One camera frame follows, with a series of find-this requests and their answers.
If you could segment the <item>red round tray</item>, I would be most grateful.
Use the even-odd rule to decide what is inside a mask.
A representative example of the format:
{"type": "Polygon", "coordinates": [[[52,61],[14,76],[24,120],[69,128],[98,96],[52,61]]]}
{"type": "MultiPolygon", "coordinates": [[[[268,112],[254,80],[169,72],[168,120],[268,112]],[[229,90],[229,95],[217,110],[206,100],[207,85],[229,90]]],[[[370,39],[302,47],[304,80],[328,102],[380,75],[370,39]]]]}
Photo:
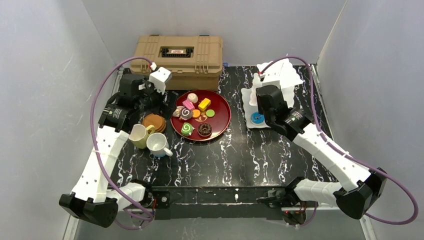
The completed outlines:
{"type": "Polygon", "coordinates": [[[198,102],[194,103],[195,109],[198,109],[198,104],[204,99],[208,98],[211,100],[210,106],[207,110],[212,109],[215,111],[214,117],[208,118],[206,116],[206,111],[201,111],[201,116],[199,118],[190,118],[188,120],[181,119],[180,117],[171,117],[170,124],[177,134],[180,136],[197,142],[206,142],[210,141],[219,135],[221,135],[229,126],[231,121],[231,109],[228,102],[224,97],[219,95],[217,92],[210,90],[193,90],[188,91],[181,95],[176,101],[176,106],[183,106],[183,101],[187,99],[189,93],[195,93],[198,96],[198,102]],[[183,136],[181,134],[181,128],[183,123],[190,123],[194,127],[194,131],[191,136],[183,136]],[[209,136],[203,137],[198,134],[198,127],[202,123],[209,123],[212,127],[212,133],[209,136]]]}

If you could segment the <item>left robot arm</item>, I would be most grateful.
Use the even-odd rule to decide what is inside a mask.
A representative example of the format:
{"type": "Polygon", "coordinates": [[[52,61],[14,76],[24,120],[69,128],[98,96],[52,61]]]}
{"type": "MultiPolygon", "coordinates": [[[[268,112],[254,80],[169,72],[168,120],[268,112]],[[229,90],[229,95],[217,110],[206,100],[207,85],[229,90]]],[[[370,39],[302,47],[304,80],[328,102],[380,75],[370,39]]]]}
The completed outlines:
{"type": "Polygon", "coordinates": [[[121,77],[99,120],[90,123],[93,149],[79,180],[70,193],[59,199],[59,205],[71,216],[107,228],[119,212],[135,206],[145,213],[144,221],[153,220],[153,212],[143,206],[149,197],[149,185],[132,180],[118,187],[111,173],[142,111],[166,119],[172,116],[178,94],[165,93],[171,78],[172,74],[164,68],[148,76],[128,73],[121,77]]]}

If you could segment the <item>green toy macaron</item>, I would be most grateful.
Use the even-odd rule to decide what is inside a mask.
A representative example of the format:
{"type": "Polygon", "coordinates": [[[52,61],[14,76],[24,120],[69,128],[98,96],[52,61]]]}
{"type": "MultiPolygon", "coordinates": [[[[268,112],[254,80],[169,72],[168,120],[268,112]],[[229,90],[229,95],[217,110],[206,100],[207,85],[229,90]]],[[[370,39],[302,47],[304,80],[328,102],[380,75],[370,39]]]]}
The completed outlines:
{"type": "Polygon", "coordinates": [[[215,116],[215,111],[214,111],[213,109],[208,109],[208,110],[205,112],[205,115],[206,115],[208,118],[213,118],[213,117],[215,116]]]}

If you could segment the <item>chocolate toy donut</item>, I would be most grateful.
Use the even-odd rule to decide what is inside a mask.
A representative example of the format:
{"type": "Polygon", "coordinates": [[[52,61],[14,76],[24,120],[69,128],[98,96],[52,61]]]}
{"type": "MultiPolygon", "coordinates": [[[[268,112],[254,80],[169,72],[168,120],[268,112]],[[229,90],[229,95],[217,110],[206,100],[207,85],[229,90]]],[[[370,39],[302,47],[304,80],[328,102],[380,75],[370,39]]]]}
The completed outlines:
{"type": "Polygon", "coordinates": [[[198,126],[197,132],[200,136],[207,137],[212,134],[212,126],[209,123],[204,122],[198,126]]]}

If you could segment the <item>yellow green mug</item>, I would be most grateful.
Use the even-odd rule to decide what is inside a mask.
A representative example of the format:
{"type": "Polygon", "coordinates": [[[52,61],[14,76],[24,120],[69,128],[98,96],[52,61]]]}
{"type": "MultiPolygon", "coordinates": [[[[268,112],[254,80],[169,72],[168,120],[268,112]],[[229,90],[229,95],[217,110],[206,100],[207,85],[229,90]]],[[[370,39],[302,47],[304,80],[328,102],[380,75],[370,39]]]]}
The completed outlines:
{"type": "Polygon", "coordinates": [[[135,124],[131,130],[128,139],[133,145],[139,149],[145,149],[147,147],[147,139],[151,134],[156,131],[154,125],[148,125],[145,127],[142,124],[135,124]]]}

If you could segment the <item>wooden coaster stack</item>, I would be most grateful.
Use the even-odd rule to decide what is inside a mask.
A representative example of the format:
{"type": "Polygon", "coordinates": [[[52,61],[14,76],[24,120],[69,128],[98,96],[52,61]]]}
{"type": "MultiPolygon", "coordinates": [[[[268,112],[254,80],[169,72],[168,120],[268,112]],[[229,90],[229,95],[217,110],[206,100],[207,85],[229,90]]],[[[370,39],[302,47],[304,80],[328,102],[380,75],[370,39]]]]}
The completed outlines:
{"type": "Polygon", "coordinates": [[[166,120],[164,117],[157,115],[157,114],[149,114],[147,115],[142,123],[143,126],[145,126],[146,128],[150,125],[153,125],[155,127],[155,131],[157,133],[163,133],[164,130],[166,129],[166,120]]]}

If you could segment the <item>white toy cake slice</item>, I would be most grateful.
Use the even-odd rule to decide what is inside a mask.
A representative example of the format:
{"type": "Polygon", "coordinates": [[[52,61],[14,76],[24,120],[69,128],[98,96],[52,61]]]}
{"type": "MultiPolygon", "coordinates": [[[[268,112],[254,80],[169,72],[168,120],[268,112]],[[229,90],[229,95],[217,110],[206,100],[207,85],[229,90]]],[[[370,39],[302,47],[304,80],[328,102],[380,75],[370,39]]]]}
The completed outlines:
{"type": "Polygon", "coordinates": [[[175,111],[172,113],[173,117],[180,118],[182,115],[182,111],[185,109],[184,106],[177,106],[175,111]]]}

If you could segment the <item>brown swirl roll cake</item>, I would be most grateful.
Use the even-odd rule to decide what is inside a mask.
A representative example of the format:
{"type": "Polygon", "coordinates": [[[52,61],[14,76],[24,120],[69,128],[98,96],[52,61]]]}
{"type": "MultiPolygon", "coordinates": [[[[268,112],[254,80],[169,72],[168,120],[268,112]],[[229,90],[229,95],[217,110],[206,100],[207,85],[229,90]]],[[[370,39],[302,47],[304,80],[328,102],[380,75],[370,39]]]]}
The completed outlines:
{"type": "Polygon", "coordinates": [[[180,118],[183,119],[183,120],[189,120],[189,119],[191,119],[193,117],[193,114],[194,113],[193,113],[192,110],[190,110],[188,108],[183,108],[180,111],[180,118]]]}

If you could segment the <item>white grey mug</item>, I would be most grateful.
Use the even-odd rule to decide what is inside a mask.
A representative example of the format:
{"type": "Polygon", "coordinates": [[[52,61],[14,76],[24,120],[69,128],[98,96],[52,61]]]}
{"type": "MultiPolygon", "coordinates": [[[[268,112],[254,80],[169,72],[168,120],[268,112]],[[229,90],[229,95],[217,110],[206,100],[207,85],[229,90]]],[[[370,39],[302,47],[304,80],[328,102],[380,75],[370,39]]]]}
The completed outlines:
{"type": "Polygon", "coordinates": [[[146,140],[146,146],[154,157],[173,156],[166,136],[160,132],[151,134],[146,140]]]}

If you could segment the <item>orange round toy biscuit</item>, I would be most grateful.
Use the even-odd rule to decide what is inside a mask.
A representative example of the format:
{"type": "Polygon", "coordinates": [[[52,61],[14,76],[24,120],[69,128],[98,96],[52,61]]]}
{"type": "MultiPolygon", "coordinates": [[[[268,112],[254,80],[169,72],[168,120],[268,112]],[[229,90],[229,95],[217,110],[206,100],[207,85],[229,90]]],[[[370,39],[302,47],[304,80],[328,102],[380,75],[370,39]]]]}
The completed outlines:
{"type": "Polygon", "coordinates": [[[194,118],[194,119],[198,119],[200,116],[201,116],[201,111],[200,110],[198,110],[198,109],[194,109],[193,111],[192,111],[192,118],[194,118]]]}

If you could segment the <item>yellow toy cake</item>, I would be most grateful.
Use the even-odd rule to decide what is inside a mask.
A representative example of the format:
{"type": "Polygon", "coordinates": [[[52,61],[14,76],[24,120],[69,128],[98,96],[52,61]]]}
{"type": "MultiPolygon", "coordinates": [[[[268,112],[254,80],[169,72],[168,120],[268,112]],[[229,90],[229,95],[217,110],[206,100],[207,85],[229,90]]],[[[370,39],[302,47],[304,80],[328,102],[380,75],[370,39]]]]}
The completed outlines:
{"type": "Polygon", "coordinates": [[[197,107],[201,112],[205,112],[211,103],[212,101],[209,98],[204,98],[197,107]]]}

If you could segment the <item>white tiered cake stand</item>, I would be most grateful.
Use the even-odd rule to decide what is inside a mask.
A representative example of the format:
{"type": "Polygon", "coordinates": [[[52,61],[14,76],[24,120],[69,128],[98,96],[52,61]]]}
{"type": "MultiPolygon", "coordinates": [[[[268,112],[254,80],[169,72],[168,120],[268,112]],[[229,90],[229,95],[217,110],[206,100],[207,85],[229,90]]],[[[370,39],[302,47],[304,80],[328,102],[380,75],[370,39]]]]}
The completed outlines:
{"type": "MultiPolygon", "coordinates": [[[[281,86],[280,90],[283,95],[283,98],[286,101],[288,107],[294,107],[295,87],[303,83],[299,74],[287,58],[272,64],[270,67],[267,67],[269,64],[270,62],[257,64],[256,67],[258,68],[258,73],[260,75],[264,73],[279,74],[281,86]]],[[[254,125],[251,123],[250,120],[252,113],[259,112],[258,106],[253,105],[253,94],[256,93],[256,90],[257,88],[252,87],[241,89],[244,118],[246,121],[246,127],[248,129],[262,129],[268,127],[265,121],[261,125],[254,125]]]]}

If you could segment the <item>green swirl roll cake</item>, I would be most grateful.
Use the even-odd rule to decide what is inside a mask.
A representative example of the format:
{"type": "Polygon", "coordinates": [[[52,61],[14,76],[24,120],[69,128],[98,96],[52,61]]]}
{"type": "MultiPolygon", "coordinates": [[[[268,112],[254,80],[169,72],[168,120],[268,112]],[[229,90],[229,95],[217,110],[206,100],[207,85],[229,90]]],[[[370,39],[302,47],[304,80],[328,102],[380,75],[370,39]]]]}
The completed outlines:
{"type": "Polygon", "coordinates": [[[192,135],[194,129],[195,128],[190,123],[184,122],[183,125],[182,125],[182,127],[181,127],[180,132],[181,132],[181,134],[183,136],[186,136],[187,137],[187,136],[191,136],[192,135]]]}

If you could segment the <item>blue toy donut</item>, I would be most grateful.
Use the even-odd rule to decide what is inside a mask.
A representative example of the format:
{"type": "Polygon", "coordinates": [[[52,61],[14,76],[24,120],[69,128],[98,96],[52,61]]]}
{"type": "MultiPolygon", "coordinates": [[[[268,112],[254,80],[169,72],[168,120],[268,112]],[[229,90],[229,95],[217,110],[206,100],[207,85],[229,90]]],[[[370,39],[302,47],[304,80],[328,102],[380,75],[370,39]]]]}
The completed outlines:
{"type": "Polygon", "coordinates": [[[261,125],[265,121],[263,114],[260,114],[258,111],[253,112],[250,116],[250,121],[253,125],[261,125]]]}

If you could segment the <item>tan plastic toolbox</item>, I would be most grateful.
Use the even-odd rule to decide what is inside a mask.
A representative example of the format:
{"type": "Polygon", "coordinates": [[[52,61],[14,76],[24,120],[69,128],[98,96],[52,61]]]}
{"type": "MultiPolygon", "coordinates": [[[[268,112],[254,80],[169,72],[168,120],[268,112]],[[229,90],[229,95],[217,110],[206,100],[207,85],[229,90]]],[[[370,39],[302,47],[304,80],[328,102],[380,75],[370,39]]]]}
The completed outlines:
{"type": "Polygon", "coordinates": [[[134,56],[146,57],[171,72],[167,90],[218,90],[223,72],[223,40],[219,36],[140,36],[134,56]]]}

